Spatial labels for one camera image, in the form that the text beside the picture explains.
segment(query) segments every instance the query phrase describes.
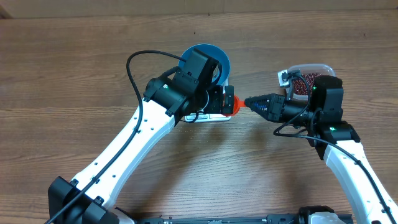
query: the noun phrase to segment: wooden tabletop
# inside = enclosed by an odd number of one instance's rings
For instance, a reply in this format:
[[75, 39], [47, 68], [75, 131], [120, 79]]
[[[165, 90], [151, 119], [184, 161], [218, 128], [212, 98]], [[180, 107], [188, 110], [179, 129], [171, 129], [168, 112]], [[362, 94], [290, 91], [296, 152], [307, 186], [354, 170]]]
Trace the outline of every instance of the wooden tabletop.
[[[47, 189], [70, 180], [137, 107], [125, 71], [138, 50], [180, 55], [197, 43], [231, 60], [235, 94], [280, 92], [279, 70], [325, 63], [343, 80], [343, 118], [398, 202], [398, 11], [269, 12], [0, 20], [0, 223], [43, 223]], [[140, 55], [141, 92], [177, 61]], [[179, 123], [148, 153], [116, 205], [140, 216], [241, 217], [301, 206], [351, 207], [302, 139], [249, 110], [226, 123]]]

